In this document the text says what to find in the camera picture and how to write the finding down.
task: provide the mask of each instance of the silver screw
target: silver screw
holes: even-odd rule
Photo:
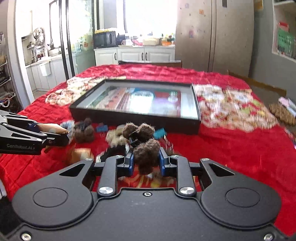
[[[264,236],[264,241],[272,241],[274,236],[272,234],[267,234]]]
[[[22,240],[24,241],[30,241],[32,239],[31,235],[27,234],[27,233],[23,233],[21,235]]]
[[[110,193],[113,193],[113,188],[111,188],[111,187],[101,187],[99,189],[99,193],[101,193],[101,194],[110,194]]]
[[[180,188],[180,193],[185,194],[185,195],[190,195],[190,194],[194,193],[194,188],[192,188],[192,187]]]
[[[145,197],[151,197],[152,196],[152,193],[151,192],[144,192],[143,195]]]

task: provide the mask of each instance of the sliding glass door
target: sliding glass door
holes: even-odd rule
[[[95,66],[94,0],[58,0],[60,39],[66,79]]]

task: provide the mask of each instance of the red bedspread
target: red bedspread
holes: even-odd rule
[[[249,88],[244,81],[231,76],[152,65],[92,67],[78,76],[126,76],[146,80],[213,84],[222,88]],[[65,87],[66,83],[62,83],[51,92]],[[45,104],[45,97],[44,95],[38,98],[20,114],[42,123],[61,123],[71,119],[68,106]],[[257,128],[246,133],[241,130],[207,128],[202,124],[198,135],[169,133],[168,139],[174,143],[175,150],[190,161],[211,158],[270,185],[282,199],[282,209],[276,226],[288,235],[296,232],[296,150],[283,128],[277,125],[271,129]],[[96,141],[77,147],[91,148],[94,155],[98,155],[107,148],[107,143],[97,135]],[[40,156],[3,155],[0,159],[0,178],[8,197],[11,199],[25,184],[65,167],[65,155],[65,148],[54,148],[48,154],[42,153]]]

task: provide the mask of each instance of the bottle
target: bottle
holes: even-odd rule
[[[47,48],[44,49],[44,55],[45,55],[45,57],[48,57],[48,49]]]

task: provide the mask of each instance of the stainless steel bowl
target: stainless steel bowl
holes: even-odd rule
[[[37,39],[40,34],[43,34],[43,29],[42,28],[36,28],[34,30],[34,32],[33,32],[34,39]]]
[[[40,34],[37,39],[36,39],[36,45],[37,46],[41,46],[44,44],[44,40],[45,40],[45,35],[44,34]]]

